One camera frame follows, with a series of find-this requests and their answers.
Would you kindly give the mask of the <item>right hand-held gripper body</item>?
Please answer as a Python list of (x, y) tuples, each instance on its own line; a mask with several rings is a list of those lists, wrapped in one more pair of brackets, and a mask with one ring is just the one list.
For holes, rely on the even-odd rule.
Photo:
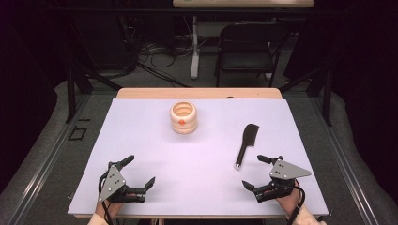
[(271, 164), (272, 169), (269, 172), (271, 181), (265, 186), (254, 188), (253, 193), (259, 203), (290, 195), (296, 187), (298, 178), (312, 174), (308, 170), (285, 161), (282, 156), (275, 159), (275, 164)]

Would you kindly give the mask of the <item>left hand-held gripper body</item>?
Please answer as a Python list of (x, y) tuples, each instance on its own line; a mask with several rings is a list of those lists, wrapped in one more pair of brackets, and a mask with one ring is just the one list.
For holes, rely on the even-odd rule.
[(108, 171), (100, 178), (98, 202), (104, 203), (143, 203), (145, 201), (144, 188), (130, 188), (121, 170), (126, 162), (114, 162)]

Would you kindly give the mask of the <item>cream ribbed cup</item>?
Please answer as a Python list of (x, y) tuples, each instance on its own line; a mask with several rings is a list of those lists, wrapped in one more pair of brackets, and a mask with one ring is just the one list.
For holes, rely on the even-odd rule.
[(198, 125), (197, 109), (188, 101), (180, 101), (170, 109), (171, 126), (174, 132), (190, 134)]

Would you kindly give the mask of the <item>person's left hand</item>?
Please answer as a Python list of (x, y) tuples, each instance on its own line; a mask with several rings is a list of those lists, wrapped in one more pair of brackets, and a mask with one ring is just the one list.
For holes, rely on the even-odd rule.
[(96, 206), (95, 213), (104, 217), (106, 214), (109, 214), (110, 218), (115, 218), (122, 207), (122, 203), (110, 203), (108, 201), (99, 202)]

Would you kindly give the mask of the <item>person's right hand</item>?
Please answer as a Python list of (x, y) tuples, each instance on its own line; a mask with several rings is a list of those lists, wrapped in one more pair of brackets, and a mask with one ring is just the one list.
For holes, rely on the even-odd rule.
[(279, 206), (284, 210), (287, 218), (291, 218), (292, 216), (297, 215), (299, 213), (300, 197), (301, 197), (300, 191), (294, 188), (290, 195), (276, 199)]

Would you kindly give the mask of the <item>white table mat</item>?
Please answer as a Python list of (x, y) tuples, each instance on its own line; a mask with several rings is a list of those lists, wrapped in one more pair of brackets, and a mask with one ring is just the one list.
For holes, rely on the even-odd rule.
[[(267, 218), (283, 210), (258, 202), (242, 180), (257, 187), (270, 180), (271, 165), (257, 155), (312, 168), (288, 103), (283, 99), (196, 99), (198, 126), (188, 135), (172, 130), (171, 99), (116, 99), (106, 115), (82, 180), (69, 206), (90, 216), (98, 183), (111, 161), (134, 155), (122, 174), (132, 188), (156, 177), (143, 203), (127, 203), (121, 216), (134, 218)], [(259, 126), (255, 145), (235, 163), (244, 128)]]

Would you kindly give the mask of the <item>black metal stand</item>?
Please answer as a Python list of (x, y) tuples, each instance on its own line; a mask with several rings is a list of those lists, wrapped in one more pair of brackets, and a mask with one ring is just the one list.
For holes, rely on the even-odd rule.
[(61, 38), (63, 51), (69, 62), (69, 72), (67, 75), (68, 117), (66, 122), (70, 123), (77, 113), (75, 87), (78, 87), (84, 95), (90, 95), (93, 92), (93, 86), (89, 81), (90, 78), (111, 87), (115, 91), (119, 91), (122, 86), (110, 81), (100, 75), (95, 69), (83, 64), (73, 50), (70, 40), (65, 35), (62, 35)]
[(322, 100), (322, 117), (326, 124), (331, 127), (330, 121), (330, 103), (331, 103), (331, 89), (332, 89), (332, 59), (327, 59), (320, 66), (310, 70), (305, 75), (289, 82), (288, 84), (279, 87), (281, 93), (290, 90), (299, 85), (307, 79), (311, 79), (309, 86), (306, 89), (308, 97), (317, 97), (320, 91), (323, 91)]

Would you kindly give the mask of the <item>black folding chair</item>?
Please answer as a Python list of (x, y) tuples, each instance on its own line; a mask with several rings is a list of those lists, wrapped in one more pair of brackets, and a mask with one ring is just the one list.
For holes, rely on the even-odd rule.
[(216, 86), (220, 86), (220, 73), (270, 74), (274, 82), (281, 47), (290, 32), (282, 22), (235, 22), (221, 30), (214, 70)]

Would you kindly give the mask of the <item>white desk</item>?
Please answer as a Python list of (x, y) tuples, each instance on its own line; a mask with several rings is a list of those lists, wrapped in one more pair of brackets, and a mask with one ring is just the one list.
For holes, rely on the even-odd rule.
[[(311, 8), (314, 0), (173, 0), (175, 8)], [(227, 25), (225, 22), (202, 22), (197, 16), (192, 17), (192, 60), (191, 78), (198, 78), (199, 71), (199, 37), (217, 37)]]

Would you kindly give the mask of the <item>aluminium floor rail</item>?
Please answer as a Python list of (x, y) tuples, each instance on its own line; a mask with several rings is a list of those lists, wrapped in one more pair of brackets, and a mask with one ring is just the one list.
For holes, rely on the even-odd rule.
[(320, 121), (323, 129), (327, 133), (329, 141), (331, 142), (332, 152), (334, 154), (336, 163), (339, 166), (339, 169), (351, 194), (351, 197), (353, 198), (353, 201), (360, 212), (364, 225), (379, 225), (378, 219), (376, 218), (368, 199), (364, 195), (364, 191), (360, 186), (359, 180), (354, 174), (351, 164), (349, 163), (344, 153), (343, 147), (338, 141), (338, 138), (335, 135), (333, 128), (327, 124), (323, 117), (322, 105), (320, 100), (318, 98), (310, 97), (310, 102), (313, 105), (318, 120)]
[(69, 122), (68, 101), (57, 100), (53, 114), (42, 130), (34, 146), (26, 156), (6, 189), (0, 195), (0, 203), (8, 203), (10, 209), (5, 213), (4, 225), (21, 225), (45, 184), (61, 147), (73, 130), (77, 116), (83, 111), (90, 95), (81, 95), (75, 106), (75, 113)]

